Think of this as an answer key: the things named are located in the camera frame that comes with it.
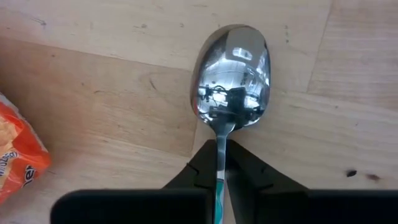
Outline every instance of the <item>metal spoon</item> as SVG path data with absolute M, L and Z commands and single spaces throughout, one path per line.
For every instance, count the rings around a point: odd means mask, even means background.
M 191 104 L 216 133 L 217 187 L 214 223 L 223 222 L 226 139 L 231 131 L 256 123 L 264 113 L 271 73 L 262 34 L 248 26 L 221 28 L 209 37 L 195 67 Z

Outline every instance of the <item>orange bag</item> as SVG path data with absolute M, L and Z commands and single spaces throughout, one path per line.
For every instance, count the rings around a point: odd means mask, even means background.
M 30 124 L 0 93 L 0 203 L 49 165 L 49 153 Z

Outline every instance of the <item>teal patterned handle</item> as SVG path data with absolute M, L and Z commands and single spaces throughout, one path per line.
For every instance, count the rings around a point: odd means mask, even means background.
M 224 180 L 217 179 L 214 224 L 222 224 L 224 216 Z

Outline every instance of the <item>wooden surface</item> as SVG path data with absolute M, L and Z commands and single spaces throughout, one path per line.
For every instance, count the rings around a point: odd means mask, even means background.
M 397 10 L 394 0 L 0 0 L 0 91 L 53 159 L 0 206 L 0 223 L 48 223 L 71 190 L 167 183 L 213 138 L 188 88 L 202 43 L 228 24 L 264 34 L 273 81 L 266 115 L 231 138 L 307 187 L 397 189 Z

